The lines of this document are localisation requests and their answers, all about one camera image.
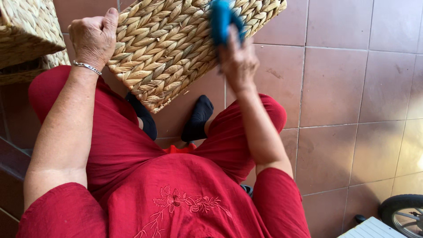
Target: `chain bracelet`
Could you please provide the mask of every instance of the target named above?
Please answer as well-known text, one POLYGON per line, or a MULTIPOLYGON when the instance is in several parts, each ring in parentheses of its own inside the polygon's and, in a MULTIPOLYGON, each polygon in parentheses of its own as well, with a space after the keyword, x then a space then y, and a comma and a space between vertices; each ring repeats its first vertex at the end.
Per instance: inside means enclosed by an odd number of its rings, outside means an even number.
POLYGON ((92 67, 89 64, 78 63, 76 60, 72 61, 72 64, 78 65, 78 66, 85 66, 85 67, 91 69, 92 71, 96 72, 98 75, 101 75, 102 74, 100 71, 98 71, 96 68, 92 67))

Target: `right hand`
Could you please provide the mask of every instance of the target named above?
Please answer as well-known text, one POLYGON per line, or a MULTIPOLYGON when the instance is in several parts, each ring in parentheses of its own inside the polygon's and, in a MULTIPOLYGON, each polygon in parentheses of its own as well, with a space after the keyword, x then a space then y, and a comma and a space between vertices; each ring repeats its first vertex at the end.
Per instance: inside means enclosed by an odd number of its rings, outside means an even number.
POLYGON ((237 94, 253 86, 254 74, 260 63, 254 53, 252 39, 245 39, 240 44, 238 30, 231 25, 227 47, 220 45, 218 50, 221 69, 233 92, 237 94))
POLYGON ((110 8, 104 17, 86 17, 72 21, 69 36, 78 63, 102 70, 115 51, 118 11, 110 8))

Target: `wicker storage box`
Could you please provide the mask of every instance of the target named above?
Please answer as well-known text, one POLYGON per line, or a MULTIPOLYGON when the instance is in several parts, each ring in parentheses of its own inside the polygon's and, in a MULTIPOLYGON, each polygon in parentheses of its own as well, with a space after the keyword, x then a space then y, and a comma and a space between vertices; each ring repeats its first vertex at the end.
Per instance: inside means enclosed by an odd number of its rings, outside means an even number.
POLYGON ((52 0, 0 0, 0 69, 65 49, 52 0))
MULTIPOLYGON (((286 0, 232 0, 252 36, 286 0)), ((208 0, 136 1, 119 15, 109 69, 152 113, 216 66, 208 0)))
POLYGON ((66 50, 0 69, 0 86, 31 82, 37 75, 59 65, 71 65, 66 50))

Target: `embroidery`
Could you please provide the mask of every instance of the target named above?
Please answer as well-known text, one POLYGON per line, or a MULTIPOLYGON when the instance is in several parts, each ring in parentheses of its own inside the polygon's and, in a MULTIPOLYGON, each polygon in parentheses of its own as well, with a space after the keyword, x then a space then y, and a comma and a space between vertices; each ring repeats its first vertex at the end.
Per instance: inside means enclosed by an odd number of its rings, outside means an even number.
POLYGON ((164 188, 160 188, 160 196, 162 198, 153 199, 153 202, 158 207, 164 207, 161 211, 154 213, 150 216, 150 218, 154 218, 151 222, 147 223, 141 231, 139 231, 134 238, 141 238, 143 235, 147 236, 147 232, 153 231, 152 238, 154 237, 162 237, 160 234, 161 231, 164 229, 159 229, 159 219, 160 222, 163 221, 163 211, 168 209, 169 213, 173 213, 175 208, 183 207, 185 210, 184 204, 188 206, 188 210, 190 213, 196 212, 205 212, 208 213, 213 208, 218 208, 219 210, 223 210, 227 216, 229 216, 234 222, 234 218, 232 214, 227 210, 224 209, 219 203, 219 197, 216 198, 209 198, 208 196, 201 196, 201 195, 192 195, 187 197, 187 193, 184 193, 181 197, 181 192, 176 188, 172 194, 170 194, 170 185, 165 186, 164 188))

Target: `foot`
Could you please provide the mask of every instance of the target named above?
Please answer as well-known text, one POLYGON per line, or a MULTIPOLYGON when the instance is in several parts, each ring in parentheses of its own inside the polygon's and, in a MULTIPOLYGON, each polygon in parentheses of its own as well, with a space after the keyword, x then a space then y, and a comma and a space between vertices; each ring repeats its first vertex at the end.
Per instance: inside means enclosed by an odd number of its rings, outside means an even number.
POLYGON ((204 125, 213 114, 213 104, 206 95, 201 95, 195 103, 191 118, 184 126, 181 140, 184 142, 207 138, 204 125))
POLYGON ((137 97, 133 95, 131 92, 125 97, 126 101, 128 101, 131 106, 134 108, 137 117, 139 117, 144 124, 143 131, 154 141, 157 138, 157 129, 156 123, 154 122, 153 118, 151 117, 150 112, 138 101, 137 97))

